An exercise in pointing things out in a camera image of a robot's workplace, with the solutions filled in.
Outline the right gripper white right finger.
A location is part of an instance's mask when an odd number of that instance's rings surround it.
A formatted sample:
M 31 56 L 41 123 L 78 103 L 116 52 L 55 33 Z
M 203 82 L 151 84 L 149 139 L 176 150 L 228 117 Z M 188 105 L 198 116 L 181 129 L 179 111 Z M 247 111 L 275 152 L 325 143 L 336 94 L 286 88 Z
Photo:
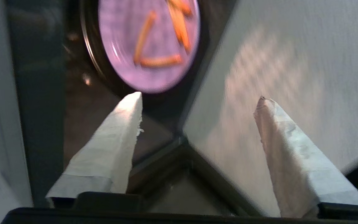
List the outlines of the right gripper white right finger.
M 358 190 L 270 98 L 254 112 L 273 191 L 284 218 L 358 219 Z

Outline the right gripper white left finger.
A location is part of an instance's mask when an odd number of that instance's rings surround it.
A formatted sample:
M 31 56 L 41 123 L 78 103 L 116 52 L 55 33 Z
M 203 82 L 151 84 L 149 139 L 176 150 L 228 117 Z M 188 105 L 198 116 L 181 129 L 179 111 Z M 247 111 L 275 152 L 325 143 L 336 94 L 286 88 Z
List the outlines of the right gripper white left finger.
M 48 191 L 46 199 L 51 207 L 56 207 L 54 199 L 75 199 L 84 192 L 127 191 L 142 109 L 141 92 L 118 103 Z

